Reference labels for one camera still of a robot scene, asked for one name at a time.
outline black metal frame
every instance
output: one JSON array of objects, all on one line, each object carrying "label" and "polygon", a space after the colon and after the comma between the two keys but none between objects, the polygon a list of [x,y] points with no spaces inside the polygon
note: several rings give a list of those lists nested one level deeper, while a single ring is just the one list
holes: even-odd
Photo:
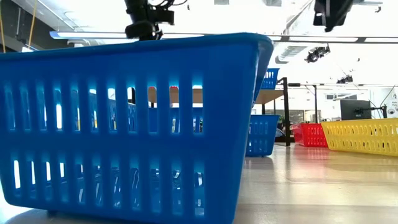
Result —
[{"label": "black metal frame", "polygon": [[[318,123],[318,93],[317,93],[317,86],[316,85],[306,85],[300,83],[289,83],[287,82],[287,78],[281,78],[278,80],[277,85],[283,86],[284,91],[284,111],[285,111],[285,143],[286,146],[290,146],[290,113],[289,113],[289,86],[312,86],[314,88],[314,97],[315,97],[315,123]],[[265,105],[263,105],[263,114],[265,114]],[[274,114],[276,114],[276,102],[274,100]]]},{"label": "black metal frame", "polygon": [[281,78],[278,80],[277,84],[281,84],[284,87],[284,104],[285,104],[285,142],[286,146],[290,146],[290,116],[289,116],[289,93],[288,93],[288,83],[287,78]]}]

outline floor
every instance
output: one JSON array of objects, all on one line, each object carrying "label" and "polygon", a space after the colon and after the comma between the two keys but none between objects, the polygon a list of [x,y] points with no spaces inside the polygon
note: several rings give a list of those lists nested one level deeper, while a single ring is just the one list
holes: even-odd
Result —
[{"label": "floor", "polygon": [[[0,223],[126,223],[48,217],[0,193]],[[398,157],[275,145],[270,157],[246,158],[234,223],[398,223]]]}]

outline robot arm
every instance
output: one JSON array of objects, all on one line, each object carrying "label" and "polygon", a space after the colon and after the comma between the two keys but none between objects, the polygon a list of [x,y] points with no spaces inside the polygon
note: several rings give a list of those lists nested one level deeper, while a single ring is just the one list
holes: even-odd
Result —
[{"label": "robot arm", "polygon": [[[159,40],[163,32],[159,29],[159,23],[174,25],[174,12],[170,6],[181,5],[187,2],[175,4],[175,0],[163,0],[154,6],[148,0],[124,0],[127,13],[132,24],[126,27],[125,33],[129,39]],[[335,26],[342,26],[347,13],[351,10],[354,0],[316,0],[315,17],[313,25],[325,26],[326,32],[333,30]]]},{"label": "robot arm", "polygon": [[163,32],[159,23],[174,25],[174,12],[169,10],[175,0],[164,0],[153,6],[148,0],[124,0],[126,12],[130,15],[132,24],[126,27],[127,38],[139,40],[159,40]]},{"label": "robot arm", "polygon": [[325,26],[325,32],[342,26],[353,4],[354,0],[316,0],[313,25]]}]

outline ceiling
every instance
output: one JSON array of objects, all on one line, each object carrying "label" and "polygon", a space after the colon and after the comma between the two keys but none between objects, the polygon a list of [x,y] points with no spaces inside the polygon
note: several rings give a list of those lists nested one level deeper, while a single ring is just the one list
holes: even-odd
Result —
[{"label": "ceiling", "polygon": [[[32,12],[35,0],[13,0]],[[38,0],[37,17],[58,31],[124,32],[131,23],[123,0]],[[152,0],[153,4],[161,0]],[[188,0],[187,5],[173,7],[175,26],[162,26],[165,32],[227,33],[258,32],[290,35],[397,36],[397,0],[355,0],[346,23],[325,34],[322,27],[312,26],[313,0],[229,0],[217,5],[215,0]],[[91,40],[90,44],[116,44],[120,40]],[[387,78],[395,68],[395,45],[330,45],[331,54],[317,63],[303,59],[316,45],[277,44],[270,67],[280,67],[280,76],[298,82],[333,83],[344,73],[355,74],[354,80],[373,81]]]}]

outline blue plastic basket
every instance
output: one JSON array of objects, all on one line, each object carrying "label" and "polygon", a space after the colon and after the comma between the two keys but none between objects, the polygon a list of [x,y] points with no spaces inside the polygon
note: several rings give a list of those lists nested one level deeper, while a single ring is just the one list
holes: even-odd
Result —
[{"label": "blue plastic basket", "polygon": [[262,82],[262,90],[275,90],[278,81],[279,68],[268,68],[264,81]]},{"label": "blue plastic basket", "polygon": [[252,115],[246,156],[269,156],[274,150],[279,115]]},{"label": "blue plastic basket", "polygon": [[[272,49],[266,36],[230,34],[0,55],[6,201],[142,222],[231,223]],[[202,132],[193,131],[193,85],[203,87]],[[170,86],[180,94],[174,132]]]},{"label": "blue plastic basket", "polygon": [[[157,109],[149,108],[149,129],[150,131],[156,131],[157,129]],[[178,133],[180,131],[180,113],[179,108],[170,109],[170,130],[172,133]],[[192,130],[194,133],[203,132],[203,108],[192,109]]]}]

